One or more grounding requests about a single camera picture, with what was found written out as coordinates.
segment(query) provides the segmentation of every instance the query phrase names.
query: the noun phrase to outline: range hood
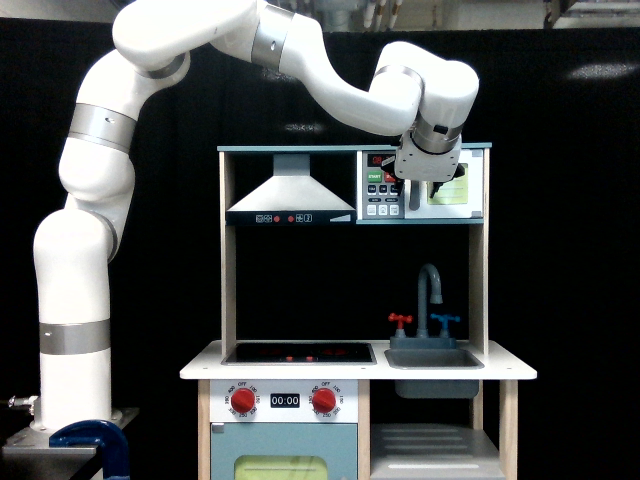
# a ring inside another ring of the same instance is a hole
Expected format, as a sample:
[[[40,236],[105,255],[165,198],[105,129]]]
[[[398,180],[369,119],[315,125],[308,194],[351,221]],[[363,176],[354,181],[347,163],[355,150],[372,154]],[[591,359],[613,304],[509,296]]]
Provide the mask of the range hood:
[[[311,177],[308,154],[273,156],[273,176],[227,210],[227,225],[354,223],[356,211]]]

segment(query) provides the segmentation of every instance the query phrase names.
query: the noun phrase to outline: silver metal ring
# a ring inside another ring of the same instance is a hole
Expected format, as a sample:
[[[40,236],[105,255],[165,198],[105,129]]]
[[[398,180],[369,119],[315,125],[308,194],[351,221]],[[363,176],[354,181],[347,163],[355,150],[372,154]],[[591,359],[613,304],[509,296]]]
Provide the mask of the silver metal ring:
[[[422,115],[418,115],[416,129],[412,133],[411,139],[420,150],[439,155],[451,151],[463,126],[464,123],[453,128],[440,126],[437,130],[446,129],[445,133],[440,133],[436,130],[436,125],[429,124]]]
[[[133,118],[106,108],[78,103],[69,136],[129,153],[135,128]]]
[[[116,232],[116,227],[113,226],[113,223],[111,223],[111,220],[109,220],[107,217],[93,211],[86,212],[90,213],[98,220],[100,220],[105,228],[111,232],[111,252],[109,252],[109,257],[107,258],[107,263],[111,263],[111,260],[113,260],[113,258],[116,256],[116,253],[118,252],[118,233]]]
[[[147,78],[152,78],[154,80],[160,80],[161,78],[167,78],[180,70],[180,67],[184,63],[185,58],[187,58],[187,54],[183,53],[178,55],[171,63],[166,67],[159,68],[158,70],[136,70],[140,75]]]
[[[111,346],[110,320],[87,323],[40,323],[40,352],[47,355],[79,355]]]
[[[376,78],[381,73],[387,72],[401,73],[403,75],[406,75],[418,84],[418,86],[420,87],[420,91],[424,90],[424,82],[422,81],[422,77],[418,75],[415,70],[411,70],[409,67],[405,67],[404,65],[386,65],[378,70],[373,78]]]
[[[278,70],[284,41],[295,14],[282,8],[267,5],[260,15],[251,49],[251,63]]]

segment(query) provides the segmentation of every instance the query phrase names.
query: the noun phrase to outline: green button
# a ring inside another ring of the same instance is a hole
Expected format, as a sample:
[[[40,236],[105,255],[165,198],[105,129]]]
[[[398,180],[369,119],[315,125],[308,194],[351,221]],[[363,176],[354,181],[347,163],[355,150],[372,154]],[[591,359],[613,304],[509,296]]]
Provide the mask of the green button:
[[[382,170],[368,172],[369,183],[382,183]]]

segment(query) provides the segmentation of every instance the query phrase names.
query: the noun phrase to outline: black cooktop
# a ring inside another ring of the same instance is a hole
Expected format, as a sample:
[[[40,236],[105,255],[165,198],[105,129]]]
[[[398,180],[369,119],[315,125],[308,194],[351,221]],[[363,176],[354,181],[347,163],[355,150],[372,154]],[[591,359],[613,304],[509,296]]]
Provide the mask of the black cooktop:
[[[311,364],[311,363],[368,363],[374,364],[368,343],[266,343],[247,342],[236,345],[222,362],[229,364]]]

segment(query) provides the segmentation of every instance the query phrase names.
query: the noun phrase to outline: oven knob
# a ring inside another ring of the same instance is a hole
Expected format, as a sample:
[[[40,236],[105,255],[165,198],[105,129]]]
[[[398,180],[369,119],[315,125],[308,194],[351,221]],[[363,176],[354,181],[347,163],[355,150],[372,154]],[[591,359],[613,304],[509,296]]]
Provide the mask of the oven knob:
[[[311,399],[316,412],[329,413],[336,407],[336,396],[328,388],[320,388]]]
[[[247,413],[256,404],[256,396],[248,388],[239,388],[231,395],[231,408],[238,413]]]

